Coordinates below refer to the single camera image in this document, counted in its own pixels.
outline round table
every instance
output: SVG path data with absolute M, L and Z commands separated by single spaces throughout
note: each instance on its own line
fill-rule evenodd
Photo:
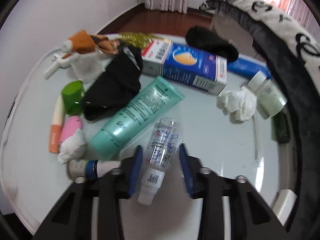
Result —
M 181 37 L 163 36 L 174 42 L 185 43 Z M 23 83 L 7 121 L 0 149 L 3 191 L 19 219 L 32 234 L 71 183 L 66 175 L 66 165 L 58 162 L 56 154 L 48 153 L 56 98 L 67 83 L 76 80 L 71 68 L 59 69 L 48 80 L 44 79 L 43 72 L 52 64 L 54 53 L 62 55 L 58 49 L 48 53 Z M 141 75 L 142 88 L 153 79 Z M 230 72 L 227 81 L 225 90 L 240 90 L 248 82 Z M 221 176 L 235 178 L 244 175 L 254 184 L 257 161 L 252 120 L 236 123 L 217 107 L 216 96 L 177 82 L 171 83 L 185 95 L 185 99 L 163 116 L 182 122 L 183 142 L 189 154 L 200 158 L 203 166 Z M 81 118 L 88 141 L 108 120 L 89 122 L 83 116 Z M 271 138 L 271 119 L 263 119 L 258 113 L 257 121 L 264 155 L 260 193 L 271 205 L 279 190 L 278 146 Z M 145 145 L 149 138 L 150 131 L 147 131 L 120 156 L 132 154 L 135 145 Z M 85 157 L 96 158 L 90 154 Z M 130 200 L 121 200 L 120 204 L 127 240 L 197 239 L 202 200 L 192 200 L 187 195 L 179 158 L 174 159 L 151 206 L 139 204 L 137 194 Z

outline orange and cream tube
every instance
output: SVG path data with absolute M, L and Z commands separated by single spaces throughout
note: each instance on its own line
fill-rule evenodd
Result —
M 62 97 L 57 98 L 56 106 L 53 112 L 53 118 L 50 129 L 49 152 L 59 153 L 60 133 L 63 126 L 64 107 Z

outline blue package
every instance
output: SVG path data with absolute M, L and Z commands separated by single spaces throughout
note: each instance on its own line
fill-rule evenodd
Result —
M 173 43 L 163 63 L 162 76 L 217 95 L 227 84 L 227 60 Z
M 271 72 L 268 69 L 267 64 L 249 56 L 240 54 L 236 61 L 228 62 L 227 66 L 228 71 L 250 79 L 253 78 L 259 70 L 261 70 L 267 78 L 272 79 Z

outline crumpled tissue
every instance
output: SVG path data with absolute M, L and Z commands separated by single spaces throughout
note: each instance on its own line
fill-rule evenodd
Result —
M 241 91 L 222 91 L 217 100 L 228 113 L 234 112 L 234 118 L 240 122 L 249 120 L 257 108 L 256 95 L 246 87 L 242 87 Z
M 85 153 L 86 143 L 84 131 L 77 129 L 72 136 L 61 143 L 58 161 L 65 163 L 71 159 L 79 159 Z

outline wooden floor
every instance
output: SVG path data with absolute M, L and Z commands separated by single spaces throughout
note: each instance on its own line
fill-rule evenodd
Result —
M 125 22 L 110 28 L 103 29 L 101 34 L 119 32 L 162 33 L 185 37 L 188 29 L 199 25 L 209 28 L 211 18 L 196 13 L 151 11 L 145 8 L 140 10 Z

